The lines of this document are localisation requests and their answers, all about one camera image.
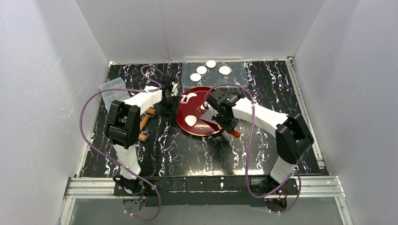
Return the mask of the round red tray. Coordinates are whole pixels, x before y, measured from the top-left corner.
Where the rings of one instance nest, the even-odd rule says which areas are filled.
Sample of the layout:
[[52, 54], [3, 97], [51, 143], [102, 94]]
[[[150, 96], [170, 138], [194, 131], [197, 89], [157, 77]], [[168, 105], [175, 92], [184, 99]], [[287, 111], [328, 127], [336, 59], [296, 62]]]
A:
[[[219, 126], [214, 124], [208, 124], [200, 119], [200, 116], [202, 116], [206, 112], [200, 109], [200, 105], [203, 103], [203, 99], [208, 90], [210, 90], [210, 87], [195, 87], [188, 89], [182, 93], [182, 95], [186, 95], [191, 92], [197, 94], [197, 97], [192, 97], [189, 100], [188, 104], [183, 105], [179, 103], [177, 118], [176, 118], [176, 122], [179, 125], [179, 127], [183, 131], [191, 135], [204, 137], [204, 136], [218, 135], [222, 131], [222, 129]], [[197, 123], [195, 124], [195, 126], [189, 127], [185, 123], [184, 119], [188, 115], [194, 115], [197, 117]]]

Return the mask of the cut round dumpling wrapper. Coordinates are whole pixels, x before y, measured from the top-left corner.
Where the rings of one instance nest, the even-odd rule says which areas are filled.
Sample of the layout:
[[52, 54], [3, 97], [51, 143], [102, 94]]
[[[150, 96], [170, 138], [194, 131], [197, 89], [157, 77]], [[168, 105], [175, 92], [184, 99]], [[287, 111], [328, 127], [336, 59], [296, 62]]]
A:
[[194, 115], [188, 115], [185, 117], [184, 121], [187, 124], [187, 126], [193, 127], [197, 123], [197, 117]]

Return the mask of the clear plastic tray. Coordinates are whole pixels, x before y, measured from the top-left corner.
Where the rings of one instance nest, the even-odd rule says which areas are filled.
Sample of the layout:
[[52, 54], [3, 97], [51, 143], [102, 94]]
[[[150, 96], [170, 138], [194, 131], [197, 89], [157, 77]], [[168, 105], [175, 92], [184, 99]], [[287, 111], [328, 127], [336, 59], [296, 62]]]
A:
[[[214, 68], [208, 68], [206, 62], [208, 60], [216, 61]], [[196, 69], [199, 66], [207, 67], [207, 72], [201, 75], [199, 82], [192, 82], [190, 75], [197, 73]], [[222, 75], [219, 73], [219, 68], [222, 66], [229, 66], [231, 73], [229, 75]], [[213, 87], [222, 84], [222, 87], [232, 88], [231, 83], [247, 87], [248, 78], [245, 69], [245, 63], [241, 57], [186, 57], [183, 63], [182, 75], [180, 84], [185, 89], [190, 89], [199, 86]]]

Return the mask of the wooden dough roller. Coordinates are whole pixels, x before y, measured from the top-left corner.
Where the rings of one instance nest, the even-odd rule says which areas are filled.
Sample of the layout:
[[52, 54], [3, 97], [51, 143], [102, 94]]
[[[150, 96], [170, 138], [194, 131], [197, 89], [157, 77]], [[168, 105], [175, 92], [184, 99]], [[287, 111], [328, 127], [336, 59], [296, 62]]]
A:
[[140, 134], [138, 136], [139, 141], [146, 142], [147, 135], [144, 134], [142, 131], [143, 131], [144, 127], [146, 126], [146, 124], [148, 123], [149, 118], [154, 117], [155, 115], [156, 115], [156, 110], [153, 108], [149, 108], [145, 111], [144, 117], [140, 122]]

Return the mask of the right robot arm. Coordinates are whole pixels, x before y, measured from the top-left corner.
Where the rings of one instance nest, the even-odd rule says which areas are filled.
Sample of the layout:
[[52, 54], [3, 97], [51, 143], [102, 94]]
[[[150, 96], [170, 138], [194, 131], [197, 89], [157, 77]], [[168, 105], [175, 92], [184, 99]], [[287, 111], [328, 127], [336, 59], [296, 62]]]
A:
[[242, 94], [229, 96], [214, 90], [207, 95], [207, 121], [219, 125], [232, 134], [240, 120], [252, 123], [272, 134], [276, 139], [278, 158], [268, 181], [281, 184], [292, 174], [294, 167], [314, 144], [313, 135], [300, 113], [288, 115], [267, 109]]

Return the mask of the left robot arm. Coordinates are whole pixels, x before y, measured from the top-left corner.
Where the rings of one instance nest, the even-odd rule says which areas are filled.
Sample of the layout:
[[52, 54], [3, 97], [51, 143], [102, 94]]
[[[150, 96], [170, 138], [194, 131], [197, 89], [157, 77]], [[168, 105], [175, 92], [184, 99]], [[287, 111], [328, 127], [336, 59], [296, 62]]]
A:
[[142, 91], [126, 100], [111, 103], [106, 125], [106, 135], [122, 164], [121, 179], [136, 180], [141, 168], [138, 164], [136, 144], [141, 134], [141, 115], [160, 104], [158, 114], [169, 120], [175, 120], [178, 109], [177, 79], [164, 76], [159, 81], [161, 87], [151, 82]]

